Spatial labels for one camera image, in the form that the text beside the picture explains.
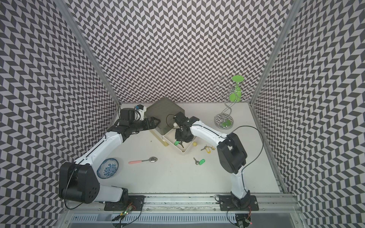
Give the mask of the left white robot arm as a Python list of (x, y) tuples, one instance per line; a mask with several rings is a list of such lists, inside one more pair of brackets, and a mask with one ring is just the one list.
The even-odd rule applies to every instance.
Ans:
[(59, 197), (63, 201), (85, 204), (120, 201), (123, 188), (100, 184), (99, 167), (129, 136), (155, 129), (160, 122), (156, 117), (144, 117), (144, 110), (139, 107), (121, 109), (119, 118), (96, 145), (74, 162), (62, 164), (59, 169)]

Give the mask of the chrome spiral mug tree stand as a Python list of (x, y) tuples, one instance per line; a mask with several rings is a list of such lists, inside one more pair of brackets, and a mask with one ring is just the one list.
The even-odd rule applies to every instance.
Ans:
[(233, 127), (234, 119), (232, 117), (232, 107), (242, 101), (247, 101), (252, 89), (244, 88), (245, 77), (235, 75), (230, 80), (221, 77), (216, 85), (215, 90), (221, 91), (220, 99), (223, 101), (225, 108), (214, 117), (215, 125), (223, 130)]

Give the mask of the keys with yellow tag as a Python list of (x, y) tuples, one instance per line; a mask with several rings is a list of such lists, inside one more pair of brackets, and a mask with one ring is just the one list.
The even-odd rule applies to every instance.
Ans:
[(206, 146), (204, 146), (204, 148), (203, 149), (201, 149), (201, 151), (206, 151), (208, 154), (210, 154), (212, 151), (214, 151), (214, 150), (216, 150), (216, 148), (215, 147), (213, 147), (213, 146), (208, 146), (208, 145), (206, 145)]

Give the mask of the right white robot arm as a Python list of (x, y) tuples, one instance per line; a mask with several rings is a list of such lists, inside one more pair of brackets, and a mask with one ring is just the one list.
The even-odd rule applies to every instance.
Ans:
[(188, 118), (182, 112), (173, 117), (178, 129), (175, 139), (189, 143), (194, 137), (199, 137), (217, 148), (222, 168), (231, 174), (232, 204), (237, 209), (244, 209), (251, 202), (250, 191), (244, 183), (243, 170), (246, 165), (247, 153), (239, 137), (235, 133), (224, 134), (216, 131), (196, 117)]

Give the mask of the aluminium front rail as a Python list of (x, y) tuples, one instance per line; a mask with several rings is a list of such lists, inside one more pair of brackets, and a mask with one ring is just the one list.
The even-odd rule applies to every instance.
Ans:
[[(284, 193), (253, 193), (251, 209), (230, 208), (230, 213), (301, 213), (296, 197)], [(223, 213), (218, 196), (212, 194), (145, 194), (142, 214)]]

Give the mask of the grey drawer cabinet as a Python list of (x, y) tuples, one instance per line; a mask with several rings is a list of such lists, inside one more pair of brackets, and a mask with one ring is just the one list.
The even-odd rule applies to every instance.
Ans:
[(164, 146), (169, 145), (169, 143), (165, 141), (164, 136), (173, 129), (173, 117), (179, 112), (185, 114), (183, 108), (167, 97), (161, 98), (146, 109), (144, 114), (145, 117), (154, 117), (160, 120), (157, 127), (150, 130), (150, 133)]

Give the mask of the blue patterned white plate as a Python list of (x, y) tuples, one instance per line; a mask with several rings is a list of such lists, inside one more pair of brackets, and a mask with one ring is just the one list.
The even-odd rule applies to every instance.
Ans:
[(119, 168), (119, 162), (117, 159), (108, 158), (102, 162), (97, 170), (97, 176), (100, 179), (109, 179), (113, 177)]

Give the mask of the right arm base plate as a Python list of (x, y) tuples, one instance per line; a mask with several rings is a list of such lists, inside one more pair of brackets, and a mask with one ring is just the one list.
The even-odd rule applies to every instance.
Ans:
[(238, 199), (234, 195), (218, 195), (215, 197), (218, 201), (221, 211), (259, 211), (259, 205), (256, 196), (246, 195)]

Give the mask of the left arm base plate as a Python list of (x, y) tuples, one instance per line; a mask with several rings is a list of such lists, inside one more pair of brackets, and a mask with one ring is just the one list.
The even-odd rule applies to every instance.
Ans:
[(132, 206), (132, 211), (141, 211), (144, 205), (144, 195), (132, 195), (128, 199), (121, 199), (119, 202), (106, 202), (104, 211), (125, 211), (127, 206)]

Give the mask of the keys with green tag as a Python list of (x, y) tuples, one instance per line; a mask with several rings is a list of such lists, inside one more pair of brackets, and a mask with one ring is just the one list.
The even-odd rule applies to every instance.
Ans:
[(205, 159), (197, 160), (197, 159), (194, 158), (194, 162), (195, 162), (196, 165), (202, 165), (202, 164), (205, 163)]

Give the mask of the pink handled metal spoon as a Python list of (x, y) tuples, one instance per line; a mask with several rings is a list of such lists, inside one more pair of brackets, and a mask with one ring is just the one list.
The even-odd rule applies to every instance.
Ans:
[(130, 161), (128, 164), (138, 164), (138, 163), (142, 163), (142, 162), (156, 162), (156, 161), (158, 161), (158, 158), (153, 156), (147, 160)]

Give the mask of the white drawer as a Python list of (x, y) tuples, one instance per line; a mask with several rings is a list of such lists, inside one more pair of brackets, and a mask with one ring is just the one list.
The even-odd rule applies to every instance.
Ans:
[(163, 135), (162, 137), (167, 143), (172, 145), (176, 151), (183, 153), (183, 154), (190, 151), (193, 147), (193, 143), (196, 139), (196, 136), (193, 138), (193, 140), (191, 142), (180, 142), (175, 139), (175, 132), (176, 132), (176, 130), (172, 129), (168, 133)]

